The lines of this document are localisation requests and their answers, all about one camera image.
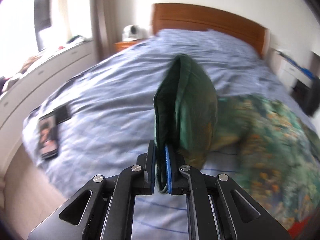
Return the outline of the green brocade jacket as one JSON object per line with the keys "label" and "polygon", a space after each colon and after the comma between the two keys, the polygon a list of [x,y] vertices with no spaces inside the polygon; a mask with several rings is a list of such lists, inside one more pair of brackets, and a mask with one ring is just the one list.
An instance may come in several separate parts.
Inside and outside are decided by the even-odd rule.
{"label": "green brocade jacket", "polygon": [[319,204],[319,137],[289,107],[258,94],[218,96],[191,57],[177,55],[153,98],[159,189],[164,149],[202,168],[210,152],[238,145],[234,180],[282,226],[309,220]]}

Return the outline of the orange red clothing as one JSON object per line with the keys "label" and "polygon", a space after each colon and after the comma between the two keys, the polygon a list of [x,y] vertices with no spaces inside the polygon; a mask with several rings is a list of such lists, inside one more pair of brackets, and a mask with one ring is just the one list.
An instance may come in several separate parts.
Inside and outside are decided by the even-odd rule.
{"label": "orange red clothing", "polygon": [[296,237],[298,237],[303,230],[305,229],[307,223],[309,222],[311,216],[306,217],[306,219],[304,219],[301,222],[294,222],[294,224],[291,226],[291,228],[289,228],[288,232],[291,236],[292,239],[295,239]]}

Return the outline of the blue checked bed cover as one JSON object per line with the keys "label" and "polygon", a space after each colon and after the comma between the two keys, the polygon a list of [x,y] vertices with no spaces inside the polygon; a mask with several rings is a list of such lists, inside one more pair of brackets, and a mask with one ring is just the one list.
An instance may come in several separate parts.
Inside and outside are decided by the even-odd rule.
{"label": "blue checked bed cover", "polygon": [[[218,96],[258,94],[279,100],[315,132],[310,119],[254,49],[213,30],[165,29],[76,75],[25,119],[25,148],[69,200],[94,176],[116,176],[135,165],[154,141],[155,188],[149,196],[135,197],[131,239],[189,239],[185,196],[161,191],[156,174],[153,98],[169,63],[180,54],[204,69]],[[42,160],[37,149],[39,119],[64,104],[71,118],[59,125],[59,152]],[[238,145],[231,145],[210,152],[204,166],[195,168],[209,176],[225,173],[234,180],[238,161]],[[295,239],[319,239],[319,204]]]}

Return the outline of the smartphone on bed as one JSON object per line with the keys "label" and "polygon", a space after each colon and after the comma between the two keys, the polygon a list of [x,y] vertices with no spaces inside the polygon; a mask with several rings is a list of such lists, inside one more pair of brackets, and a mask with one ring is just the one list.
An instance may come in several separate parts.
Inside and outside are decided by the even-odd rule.
{"label": "smartphone on bed", "polygon": [[59,152],[59,125],[69,120],[69,107],[64,104],[39,119],[39,142],[37,145],[42,160],[50,159]]}

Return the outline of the white window cabinet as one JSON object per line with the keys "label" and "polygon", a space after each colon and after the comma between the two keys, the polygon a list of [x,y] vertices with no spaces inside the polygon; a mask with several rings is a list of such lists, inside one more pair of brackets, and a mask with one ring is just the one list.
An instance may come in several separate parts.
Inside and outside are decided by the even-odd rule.
{"label": "white window cabinet", "polygon": [[23,121],[71,77],[97,63],[94,41],[61,50],[32,68],[1,98],[1,175],[21,145]]}

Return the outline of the dark jacket on chair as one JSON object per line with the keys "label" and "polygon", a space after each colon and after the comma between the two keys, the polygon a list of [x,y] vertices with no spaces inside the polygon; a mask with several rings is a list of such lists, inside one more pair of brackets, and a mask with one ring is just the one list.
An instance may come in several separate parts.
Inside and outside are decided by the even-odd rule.
{"label": "dark jacket on chair", "polygon": [[312,86],[308,91],[308,94],[304,102],[304,113],[308,116],[313,116],[319,108],[320,102],[320,79],[314,78]]}

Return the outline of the white desk with drawers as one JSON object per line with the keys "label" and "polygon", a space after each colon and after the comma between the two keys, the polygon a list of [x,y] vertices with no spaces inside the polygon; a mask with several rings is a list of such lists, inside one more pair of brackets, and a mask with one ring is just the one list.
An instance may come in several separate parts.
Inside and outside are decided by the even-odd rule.
{"label": "white desk with drawers", "polygon": [[289,94],[292,93],[296,84],[299,82],[307,88],[311,88],[312,79],[294,64],[290,63],[285,57],[281,56],[278,51],[273,50],[269,59],[270,68]]}

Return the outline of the wooden nightstand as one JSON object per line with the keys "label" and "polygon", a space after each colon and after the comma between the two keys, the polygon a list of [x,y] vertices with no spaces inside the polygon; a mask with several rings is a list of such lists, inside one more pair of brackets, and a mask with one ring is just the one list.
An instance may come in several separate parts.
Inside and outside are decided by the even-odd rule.
{"label": "wooden nightstand", "polygon": [[143,39],[140,39],[140,40],[133,40],[133,41],[121,41],[121,42],[117,42],[114,44],[114,47],[115,47],[115,51],[116,53],[124,50],[124,49],[127,49],[131,46],[134,46],[140,42],[144,41]]}

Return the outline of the beige curtain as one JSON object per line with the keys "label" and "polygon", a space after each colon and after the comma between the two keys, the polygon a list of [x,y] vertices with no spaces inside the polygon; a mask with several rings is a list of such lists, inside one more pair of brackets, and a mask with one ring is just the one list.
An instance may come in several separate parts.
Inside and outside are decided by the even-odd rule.
{"label": "beige curtain", "polygon": [[114,54],[117,42],[116,0],[92,0],[93,37],[100,61]]}

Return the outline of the wooden headboard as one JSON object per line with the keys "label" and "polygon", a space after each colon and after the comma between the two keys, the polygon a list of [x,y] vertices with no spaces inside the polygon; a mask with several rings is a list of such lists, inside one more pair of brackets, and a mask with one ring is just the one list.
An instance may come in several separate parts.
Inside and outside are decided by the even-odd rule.
{"label": "wooden headboard", "polygon": [[270,32],[262,25],[231,12],[194,4],[155,3],[152,32],[156,35],[163,29],[219,31],[251,45],[262,59],[270,46]]}

